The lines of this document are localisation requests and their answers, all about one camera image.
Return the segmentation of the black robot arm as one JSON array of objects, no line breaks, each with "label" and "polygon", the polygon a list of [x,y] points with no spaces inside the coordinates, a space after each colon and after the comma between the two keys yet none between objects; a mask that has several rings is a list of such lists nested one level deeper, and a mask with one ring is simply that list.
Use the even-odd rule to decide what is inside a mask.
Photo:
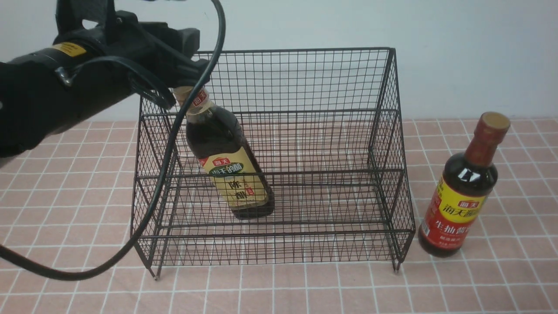
[{"label": "black robot arm", "polygon": [[52,46],[1,63],[2,164],[131,95],[171,109],[171,88],[209,81],[209,62],[191,59],[198,29],[140,22],[113,0],[59,0],[56,23]]}]

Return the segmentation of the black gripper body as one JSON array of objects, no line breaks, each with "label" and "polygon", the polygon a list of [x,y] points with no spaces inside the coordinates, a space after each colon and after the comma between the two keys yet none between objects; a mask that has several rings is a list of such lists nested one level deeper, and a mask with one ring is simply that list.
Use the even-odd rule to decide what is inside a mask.
[{"label": "black gripper body", "polygon": [[113,0],[58,0],[58,35],[54,42],[73,42],[94,56],[132,60],[168,87],[194,86],[209,60],[193,60],[201,32],[176,30],[165,22],[139,22],[131,12],[119,10]]}]

